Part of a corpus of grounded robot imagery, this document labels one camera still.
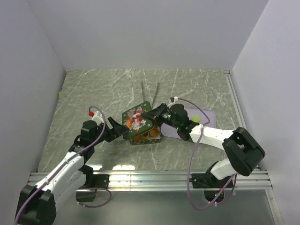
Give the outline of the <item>flower shaped cookie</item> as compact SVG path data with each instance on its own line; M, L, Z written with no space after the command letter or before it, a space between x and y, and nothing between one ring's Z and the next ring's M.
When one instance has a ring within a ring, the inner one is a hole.
M150 137L156 137L156 136L158 136L158 134L159 134L159 131L157 129L152 129L149 131Z

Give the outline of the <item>gold tin lid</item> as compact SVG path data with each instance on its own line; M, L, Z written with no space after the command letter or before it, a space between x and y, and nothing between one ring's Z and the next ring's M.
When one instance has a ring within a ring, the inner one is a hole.
M129 131L123 135L124 140L131 140L154 128L153 121L142 116L143 113L147 113L148 111L151 111L150 102L144 101L121 114L122 125L129 129Z

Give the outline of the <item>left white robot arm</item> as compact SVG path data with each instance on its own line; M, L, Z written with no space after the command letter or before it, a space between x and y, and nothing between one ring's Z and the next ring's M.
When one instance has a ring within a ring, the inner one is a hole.
M93 168L86 162L98 143L109 143L129 131L111 117L108 121L112 127L108 127L105 120L99 124L94 120L85 121L63 160L41 181L21 190L16 225L51 225L59 207L78 189L89 189L93 195L98 190L107 190L106 184L99 185L95 181Z

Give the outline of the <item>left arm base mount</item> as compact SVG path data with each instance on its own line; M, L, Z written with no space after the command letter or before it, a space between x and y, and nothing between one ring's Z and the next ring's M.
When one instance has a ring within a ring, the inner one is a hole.
M94 175L93 180L89 184L85 184L76 191L76 200L80 203L91 203L96 199L98 192L108 194L105 190L98 190L98 188L108 189L109 179L110 175L108 174Z

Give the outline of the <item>metal tongs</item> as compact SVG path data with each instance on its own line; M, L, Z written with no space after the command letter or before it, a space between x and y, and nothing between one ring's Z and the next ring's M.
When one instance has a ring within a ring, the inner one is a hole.
M145 81L141 82L141 93L142 93L142 101L150 102L150 106L153 109L155 106L155 101L157 99L158 91L159 91L160 83L156 82L155 89L151 90L149 86L147 86Z

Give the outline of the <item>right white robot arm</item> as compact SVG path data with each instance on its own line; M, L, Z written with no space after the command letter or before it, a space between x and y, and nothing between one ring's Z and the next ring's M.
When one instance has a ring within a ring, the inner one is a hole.
M167 124L175 128L184 141L200 142L225 151L226 159L215 162L200 177L189 177L190 182L201 188L219 188L234 174L249 176L265 157L263 148L245 128L221 130L206 127L193 122L182 104L171 107L161 104L142 116L156 125Z

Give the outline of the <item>lilac plastic tray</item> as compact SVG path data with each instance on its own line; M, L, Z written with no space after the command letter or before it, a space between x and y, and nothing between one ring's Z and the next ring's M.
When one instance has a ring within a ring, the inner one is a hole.
M209 121L207 124L208 127L216 127L216 114L213 110L203 109L205 113L203 114L196 107L184 106L184 109L187 111L187 115L191 120L193 116L199 116L201 118L201 121L199 122L200 124L205 124ZM165 137L180 139L180 136L177 134L177 129L167 124L163 124L161 126L161 134Z

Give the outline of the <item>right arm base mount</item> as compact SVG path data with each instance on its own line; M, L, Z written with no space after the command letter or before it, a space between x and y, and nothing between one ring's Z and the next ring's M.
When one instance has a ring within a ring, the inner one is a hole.
M234 175L232 178L231 176L228 176L222 180L218 180L212 175L207 175L204 173L193 173L189 181L192 184L193 189L217 188L217 191L204 191L204 197L208 202L211 202L218 195L219 191L225 186L225 184L230 181L226 186L226 188L232 189L229 195L226 197L225 192L223 191L216 199L216 203L220 204L223 201L226 201L233 194L236 185L236 175Z

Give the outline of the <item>green christmas cookie tin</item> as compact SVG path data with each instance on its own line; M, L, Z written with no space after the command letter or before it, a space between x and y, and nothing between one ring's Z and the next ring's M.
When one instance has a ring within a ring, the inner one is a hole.
M161 142L161 130L160 127L154 127L154 129L157 129L159 131L158 136L156 137L150 137L149 136L149 131L147 131L145 134L148 135L147 140L140 140L140 141L132 141L132 139L129 140L131 145L145 145L145 144L156 144Z

